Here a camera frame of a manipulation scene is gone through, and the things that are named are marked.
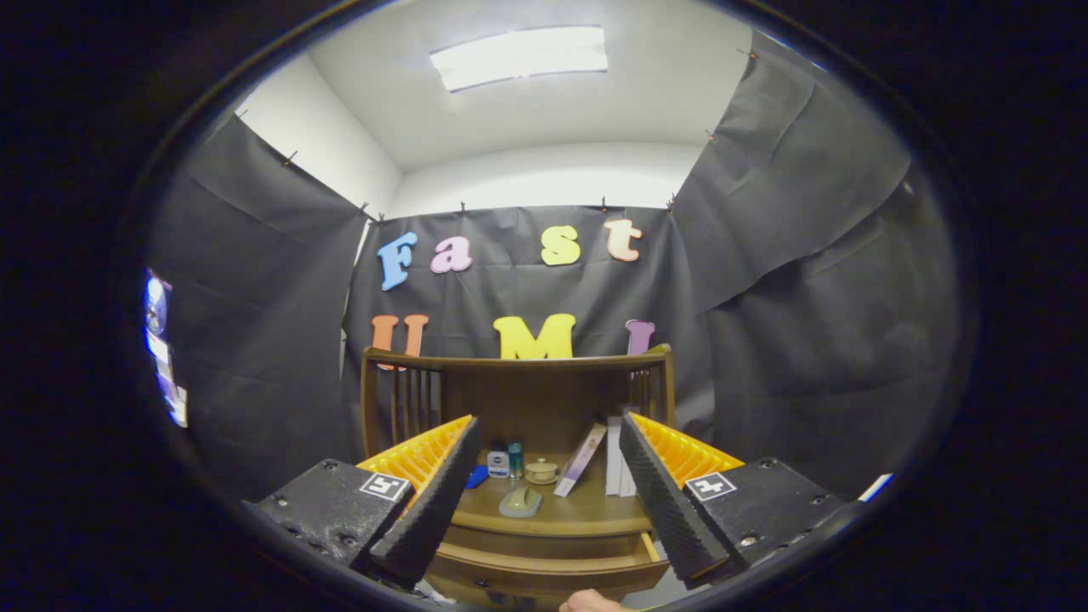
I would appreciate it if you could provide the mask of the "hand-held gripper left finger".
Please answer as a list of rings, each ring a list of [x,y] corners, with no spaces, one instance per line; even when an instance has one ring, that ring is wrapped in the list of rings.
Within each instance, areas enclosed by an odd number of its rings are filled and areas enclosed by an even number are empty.
[[[247,511],[316,554],[412,589],[438,551],[479,455],[462,416],[360,464],[326,458]]]

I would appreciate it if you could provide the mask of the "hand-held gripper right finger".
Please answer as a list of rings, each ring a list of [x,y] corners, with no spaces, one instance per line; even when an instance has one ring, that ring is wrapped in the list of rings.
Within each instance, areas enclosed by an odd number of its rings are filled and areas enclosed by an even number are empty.
[[[742,462],[626,413],[620,449],[679,580],[725,582],[813,538],[846,503],[774,457]]]

